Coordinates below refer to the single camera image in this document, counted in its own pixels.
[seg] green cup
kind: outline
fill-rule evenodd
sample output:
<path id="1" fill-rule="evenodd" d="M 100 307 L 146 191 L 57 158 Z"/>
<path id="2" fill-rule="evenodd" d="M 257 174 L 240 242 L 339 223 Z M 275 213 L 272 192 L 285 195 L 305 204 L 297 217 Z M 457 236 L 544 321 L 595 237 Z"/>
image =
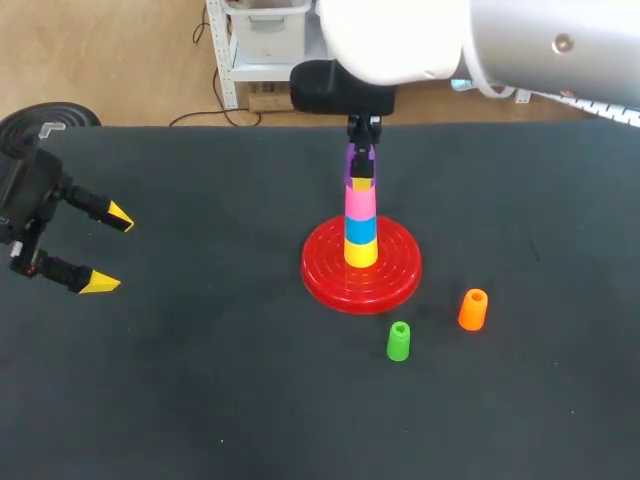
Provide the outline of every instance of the green cup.
<path id="1" fill-rule="evenodd" d="M 387 356 L 394 362 L 403 362 L 409 357 L 411 329 L 406 322 L 395 322 L 389 331 Z"/>

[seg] white box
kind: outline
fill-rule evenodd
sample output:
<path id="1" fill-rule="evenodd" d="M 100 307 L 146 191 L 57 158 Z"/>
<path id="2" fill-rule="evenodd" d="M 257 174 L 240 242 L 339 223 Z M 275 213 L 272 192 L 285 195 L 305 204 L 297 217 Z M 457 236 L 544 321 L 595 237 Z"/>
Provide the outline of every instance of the white box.
<path id="1" fill-rule="evenodd" d="M 242 0 L 223 6 L 246 63 L 304 60 L 305 16 L 311 0 Z"/>

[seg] wooden floor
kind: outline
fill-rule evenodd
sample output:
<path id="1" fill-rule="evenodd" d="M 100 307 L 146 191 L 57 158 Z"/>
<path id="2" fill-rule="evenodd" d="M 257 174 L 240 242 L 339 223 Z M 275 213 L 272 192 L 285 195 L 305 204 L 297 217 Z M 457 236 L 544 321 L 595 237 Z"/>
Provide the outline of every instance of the wooden floor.
<path id="1" fill-rule="evenodd" d="M 218 110 L 209 31 L 191 42 L 203 0 L 0 0 L 0 118 L 34 103 L 78 102 L 107 125 L 166 125 Z M 536 97 L 531 104 L 457 93 L 447 82 L 403 87 L 386 123 L 554 121 L 584 114 Z M 251 114 L 234 114 L 251 123 Z M 344 124 L 342 117 L 265 115 L 264 125 Z M 222 116 L 182 124 L 225 125 Z"/>

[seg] pink ring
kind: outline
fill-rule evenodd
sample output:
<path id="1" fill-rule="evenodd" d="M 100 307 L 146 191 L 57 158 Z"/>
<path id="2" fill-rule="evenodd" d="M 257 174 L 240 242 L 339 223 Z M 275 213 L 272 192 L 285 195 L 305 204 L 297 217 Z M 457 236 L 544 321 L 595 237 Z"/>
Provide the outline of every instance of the pink ring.
<path id="1" fill-rule="evenodd" d="M 357 192 L 346 187 L 345 215 L 352 220 L 369 220 L 376 215 L 376 187 Z"/>

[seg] red base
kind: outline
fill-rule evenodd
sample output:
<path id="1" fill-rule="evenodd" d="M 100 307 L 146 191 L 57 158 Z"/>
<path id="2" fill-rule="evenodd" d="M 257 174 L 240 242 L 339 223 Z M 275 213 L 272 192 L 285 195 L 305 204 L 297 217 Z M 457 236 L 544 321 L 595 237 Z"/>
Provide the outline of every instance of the red base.
<path id="1" fill-rule="evenodd" d="M 378 217 L 378 261 L 353 268 L 344 260 L 344 216 L 316 228 L 302 251 L 302 279 L 320 302 L 346 313 L 389 311 L 416 290 L 422 275 L 420 248 L 401 225 Z"/>

